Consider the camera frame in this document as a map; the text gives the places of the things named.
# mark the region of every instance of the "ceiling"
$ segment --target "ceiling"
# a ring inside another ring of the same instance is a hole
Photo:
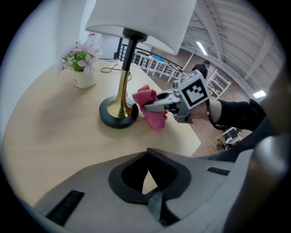
[[[285,60],[272,29],[244,0],[197,0],[182,48],[214,63],[249,95],[267,93]]]

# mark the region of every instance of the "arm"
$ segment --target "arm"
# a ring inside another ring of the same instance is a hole
[[[250,103],[210,100],[210,110],[216,124],[251,131],[254,131],[266,116],[261,106],[253,100]],[[204,102],[191,110],[191,118],[208,120],[206,111]]]

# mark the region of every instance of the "white lampshade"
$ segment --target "white lampshade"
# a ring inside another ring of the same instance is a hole
[[[124,28],[148,35],[144,42],[176,55],[196,0],[98,0],[87,31],[119,37]]]

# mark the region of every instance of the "table lamp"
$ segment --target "table lamp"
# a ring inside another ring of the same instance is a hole
[[[98,0],[85,29],[129,39],[117,96],[99,107],[102,121],[112,128],[131,126],[138,116],[135,102],[126,97],[130,64],[138,42],[176,55],[196,0]]]

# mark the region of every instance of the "pink cloth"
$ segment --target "pink cloth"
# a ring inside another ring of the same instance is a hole
[[[167,112],[152,112],[146,111],[143,108],[143,105],[147,102],[158,100],[155,90],[150,89],[149,85],[145,85],[136,94],[133,94],[132,98],[140,106],[140,110],[144,114],[146,121],[154,130],[161,130],[165,127]]]

